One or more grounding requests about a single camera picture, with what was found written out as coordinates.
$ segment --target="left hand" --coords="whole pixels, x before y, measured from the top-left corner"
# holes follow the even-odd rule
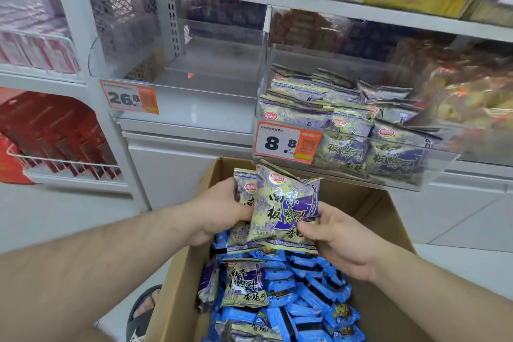
[[[185,203],[190,211],[187,219],[192,223],[188,245],[201,245],[241,220],[251,221],[253,207],[235,200],[236,186],[234,177],[230,177]]]

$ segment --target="perforated metal upright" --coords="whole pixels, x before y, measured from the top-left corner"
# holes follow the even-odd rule
[[[105,51],[98,40],[99,33],[90,0],[61,0],[68,20],[68,25],[76,48],[80,68],[85,71],[84,79],[90,96],[90,106],[96,112],[98,122],[112,149],[112,153],[121,168],[130,192],[142,211],[150,209],[150,204],[139,180],[137,171],[130,157],[121,128],[114,121],[107,99],[100,86],[99,79],[119,78],[107,67]]]

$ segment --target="brand logo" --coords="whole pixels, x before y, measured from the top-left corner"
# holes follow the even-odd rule
[[[255,191],[257,190],[257,185],[255,183],[250,183],[250,184],[246,184],[244,186],[244,189],[247,190],[248,193],[255,193]]]
[[[276,120],[278,119],[278,114],[276,112],[268,111],[264,114],[264,119]]]
[[[271,180],[273,184],[280,185],[285,181],[285,177],[279,175],[278,173],[271,173],[269,175],[269,180]]]
[[[386,127],[380,129],[380,135],[383,137],[383,138],[389,138],[389,137],[392,137],[394,136],[395,134],[395,130],[392,130],[392,129],[387,129]]]
[[[344,127],[347,122],[344,119],[333,119],[333,124],[337,127]]]

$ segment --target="right hand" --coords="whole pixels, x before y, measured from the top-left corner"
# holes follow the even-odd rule
[[[298,222],[299,231],[315,241],[319,254],[343,273],[374,281],[376,264],[395,245],[329,204],[319,202],[318,213],[317,223]]]

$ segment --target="cardboard box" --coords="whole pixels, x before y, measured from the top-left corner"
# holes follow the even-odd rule
[[[248,160],[220,158],[203,176],[197,193],[233,176],[234,168],[254,169],[254,165]],[[384,239],[414,252],[387,191],[322,180],[319,199],[354,216]],[[206,244],[184,248],[173,257],[145,342],[200,342],[207,335],[210,314],[199,313],[196,294],[208,256],[209,244]],[[349,304],[360,311],[362,319],[357,325],[368,342],[432,341],[376,286],[354,280],[351,283]]]

